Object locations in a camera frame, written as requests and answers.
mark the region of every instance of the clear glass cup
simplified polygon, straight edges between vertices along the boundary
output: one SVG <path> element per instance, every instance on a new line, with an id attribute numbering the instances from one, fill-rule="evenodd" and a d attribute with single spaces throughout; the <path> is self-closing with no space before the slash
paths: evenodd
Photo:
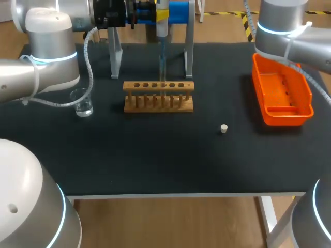
<path id="1" fill-rule="evenodd" d="M 70 100 L 75 101 L 81 98 L 86 92 L 85 88 L 75 89 L 70 93 Z M 91 101 L 91 96 L 88 95 L 83 101 L 74 105 L 74 109 L 76 110 L 76 114 L 79 117 L 87 117 L 93 113 L 93 106 Z"/>

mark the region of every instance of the black table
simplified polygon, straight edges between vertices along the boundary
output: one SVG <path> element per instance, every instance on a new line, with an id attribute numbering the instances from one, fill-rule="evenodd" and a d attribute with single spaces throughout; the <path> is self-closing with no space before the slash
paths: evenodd
<path id="1" fill-rule="evenodd" d="M 312 87 L 311 120 L 267 127 L 251 79 L 253 44 L 195 45 L 194 113 L 124 114 L 123 81 L 158 80 L 158 52 L 157 45 L 124 45 L 120 78 L 112 80 L 107 45 L 91 44 L 93 115 L 11 102 L 0 106 L 0 138 L 31 150 L 75 196 L 305 192 L 331 172 L 331 108 Z M 80 45 L 78 58 L 82 87 L 88 77 Z M 168 48 L 167 73 L 183 80 L 181 45 Z M 68 102 L 71 91 L 40 97 Z M 218 133 L 223 123 L 226 135 Z"/>

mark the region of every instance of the wooden peg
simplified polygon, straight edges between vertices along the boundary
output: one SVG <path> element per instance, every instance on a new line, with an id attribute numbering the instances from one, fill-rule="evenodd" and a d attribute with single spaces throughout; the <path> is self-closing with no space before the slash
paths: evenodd
<path id="1" fill-rule="evenodd" d="M 174 96 L 170 95 L 170 107 L 174 106 Z"/>
<path id="2" fill-rule="evenodd" d="M 147 95 L 144 95 L 144 106 L 145 107 L 147 107 L 147 101 L 148 101 Z"/>
<path id="3" fill-rule="evenodd" d="M 132 91 L 129 91 L 128 97 L 129 97 L 129 103 L 131 104 L 131 102 L 132 102 Z"/>
<path id="4" fill-rule="evenodd" d="M 183 95 L 180 94 L 180 95 L 179 95 L 179 108 L 182 107 L 182 101 L 183 101 Z"/>
<path id="5" fill-rule="evenodd" d="M 156 94 L 153 95 L 153 107 L 156 106 Z"/>
<path id="6" fill-rule="evenodd" d="M 135 99 L 136 99 L 136 108 L 138 109 L 139 108 L 139 97 L 136 96 Z"/>
<path id="7" fill-rule="evenodd" d="M 164 101 L 165 101 L 165 97 L 164 95 L 161 96 L 161 106 L 164 107 Z"/>

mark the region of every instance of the white cable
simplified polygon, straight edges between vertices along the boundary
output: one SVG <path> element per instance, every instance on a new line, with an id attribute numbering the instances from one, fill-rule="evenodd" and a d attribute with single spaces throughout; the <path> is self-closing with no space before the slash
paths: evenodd
<path id="1" fill-rule="evenodd" d="M 86 38 L 85 38 L 85 41 L 84 41 L 84 58 L 85 58 L 85 63 L 86 63 L 86 66 L 87 66 L 87 72 L 88 72 L 88 77 L 89 77 L 89 86 L 85 92 L 85 94 L 73 101 L 73 102 L 69 102 L 69 103 L 55 103 L 55 102 L 50 102 L 50 101 L 46 101 L 46 100 L 43 100 L 43 99 L 39 99 L 39 98 L 30 98 L 29 101 L 33 101 L 33 102 L 39 102 L 39 103 L 42 103 L 42 104 L 45 104 L 45 105 L 48 105 L 48 106 L 51 106 L 51 107 L 70 107 L 70 106 L 73 106 L 77 103 L 80 103 L 81 101 L 83 101 L 92 91 L 92 88 L 93 88 L 93 72 L 92 72 L 92 68 L 91 68 L 91 65 L 89 63 L 89 59 L 88 59 L 88 42 L 91 38 L 91 36 L 98 30 L 98 28 L 94 27 L 91 31 L 88 32 Z"/>
<path id="2" fill-rule="evenodd" d="M 36 62 L 32 59 L 31 56 L 27 56 L 27 55 L 22 55 L 20 57 L 20 59 L 24 59 L 24 58 L 27 58 L 28 60 L 30 60 L 30 62 L 32 63 L 33 65 L 33 69 L 34 69 L 34 72 L 35 72 L 35 85 L 34 85 L 34 89 L 33 89 L 33 92 L 32 94 L 29 96 L 29 97 L 25 97 L 23 100 L 22 100 L 22 103 L 27 106 L 28 104 L 28 101 L 33 98 L 35 96 L 35 94 L 37 93 L 38 89 L 39 89 L 39 81 L 40 81 L 40 77 L 39 77 L 39 69 L 37 67 L 37 64 Z"/>
<path id="3" fill-rule="evenodd" d="M 244 5 L 245 5 L 245 8 L 246 8 L 246 13 L 247 13 L 249 24 L 251 25 L 251 28 L 252 28 L 252 33 L 253 33 L 253 36 L 255 38 L 257 31 L 255 29 L 255 25 L 254 25 L 254 22 L 253 22 L 253 19 L 252 19 L 252 14 L 250 12 L 247 0 L 244 0 Z M 304 27 L 303 31 L 307 28 L 307 26 L 311 26 L 311 24 L 309 22 L 307 22 L 306 27 Z M 331 97 L 330 97 L 330 95 L 318 84 L 318 82 L 311 75 L 309 75 L 303 69 L 301 69 L 300 67 L 298 67 L 295 64 L 291 63 L 288 60 L 285 61 L 284 64 L 286 66 L 292 68 L 293 70 L 297 71 L 301 75 L 305 76 L 306 79 L 318 90 L 318 92 L 324 97 L 324 99 L 327 101 L 327 103 L 331 106 Z"/>

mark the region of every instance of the small white cork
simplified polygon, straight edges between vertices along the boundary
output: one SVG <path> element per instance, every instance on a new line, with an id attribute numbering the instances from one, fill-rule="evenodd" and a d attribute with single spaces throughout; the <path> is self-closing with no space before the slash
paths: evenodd
<path id="1" fill-rule="evenodd" d="M 222 125 L 221 125 L 221 133 L 226 133 L 227 130 L 228 130 L 228 125 L 226 125 L 226 124 L 222 124 Z"/>

